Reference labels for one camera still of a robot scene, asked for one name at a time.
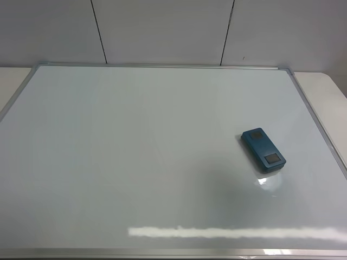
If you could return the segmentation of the white aluminium-framed whiteboard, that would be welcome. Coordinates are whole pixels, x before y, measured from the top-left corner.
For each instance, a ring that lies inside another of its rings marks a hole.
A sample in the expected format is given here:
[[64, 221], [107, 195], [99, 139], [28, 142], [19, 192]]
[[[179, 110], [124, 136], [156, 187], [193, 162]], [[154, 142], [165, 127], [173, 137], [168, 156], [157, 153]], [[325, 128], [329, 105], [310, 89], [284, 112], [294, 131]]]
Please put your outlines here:
[[40, 64], [1, 111], [1, 257], [346, 259], [346, 164], [288, 69]]

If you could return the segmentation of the blue board eraser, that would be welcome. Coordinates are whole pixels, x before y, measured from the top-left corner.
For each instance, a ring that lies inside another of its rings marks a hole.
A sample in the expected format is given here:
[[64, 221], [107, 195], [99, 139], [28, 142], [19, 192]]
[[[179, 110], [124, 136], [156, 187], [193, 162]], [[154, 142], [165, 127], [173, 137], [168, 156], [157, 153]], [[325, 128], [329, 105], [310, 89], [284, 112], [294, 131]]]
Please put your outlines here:
[[262, 174], [282, 169], [286, 159], [262, 128], [245, 131], [241, 140], [249, 149]]

